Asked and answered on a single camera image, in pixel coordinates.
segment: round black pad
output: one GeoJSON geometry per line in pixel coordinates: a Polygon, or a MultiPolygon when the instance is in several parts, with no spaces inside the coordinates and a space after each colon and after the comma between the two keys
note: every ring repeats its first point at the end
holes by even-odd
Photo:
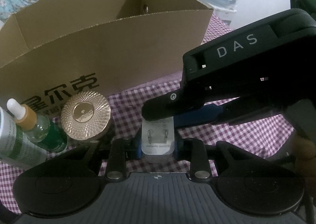
{"type": "Polygon", "coordinates": [[[59,217],[90,204],[99,194],[100,182],[84,162],[63,159],[22,173],[13,191],[22,212],[59,217]]]}
{"type": "Polygon", "coordinates": [[[271,216],[294,210],[304,193],[301,178],[270,162],[241,160],[218,177],[217,191],[234,209],[271,216]]]}

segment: green label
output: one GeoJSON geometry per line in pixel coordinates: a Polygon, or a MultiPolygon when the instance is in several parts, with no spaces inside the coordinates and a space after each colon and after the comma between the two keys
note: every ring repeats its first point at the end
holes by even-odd
{"type": "Polygon", "coordinates": [[[20,151],[22,148],[22,142],[23,142],[23,133],[19,128],[17,128],[16,129],[15,143],[14,143],[12,152],[8,156],[9,158],[16,160],[16,158],[20,154],[20,151]]]}

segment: cardboard box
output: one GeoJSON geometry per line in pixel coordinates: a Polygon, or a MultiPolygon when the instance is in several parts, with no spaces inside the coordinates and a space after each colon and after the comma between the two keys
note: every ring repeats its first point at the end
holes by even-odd
{"type": "Polygon", "coordinates": [[[182,70],[212,10],[197,0],[39,0],[0,30],[0,106],[50,117],[71,95],[103,95],[182,70]]]}

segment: screw head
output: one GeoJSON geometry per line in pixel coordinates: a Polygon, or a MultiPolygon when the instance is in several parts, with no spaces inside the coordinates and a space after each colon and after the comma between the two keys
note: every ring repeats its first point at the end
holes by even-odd
{"type": "Polygon", "coordinates": [[[123,174],[119,171],[110,171],[108,174],[107,174],[107,177],[110,178],[110,179],[120,179],[123,177],[123,174]]]}
{"type": "Polygon", "coordinates": [[[208,178],[210,176],[210,173],[205,170],[199,170],[197,171],[194,176],[197,178],[208,178]]]}
{"type": "Polygon", "coordinates": [[[172,93],[172,94],[170,95],[170,99],[171,99],[171,100],[175,100],[176,97],[177,97],[177,94],[176,94],[176,93],[172,93]]]}

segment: dropper bottle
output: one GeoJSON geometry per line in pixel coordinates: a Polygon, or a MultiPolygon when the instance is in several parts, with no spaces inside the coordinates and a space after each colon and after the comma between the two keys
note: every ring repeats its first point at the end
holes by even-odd
{"type": "Polygon", "coordinates": [[[67,135],[47,116],[36,114],[13,98],[7,101],[7,108],[15,116],[15,123],[35,145],[52,152],[61,152],[67,147],[67,135]]]}

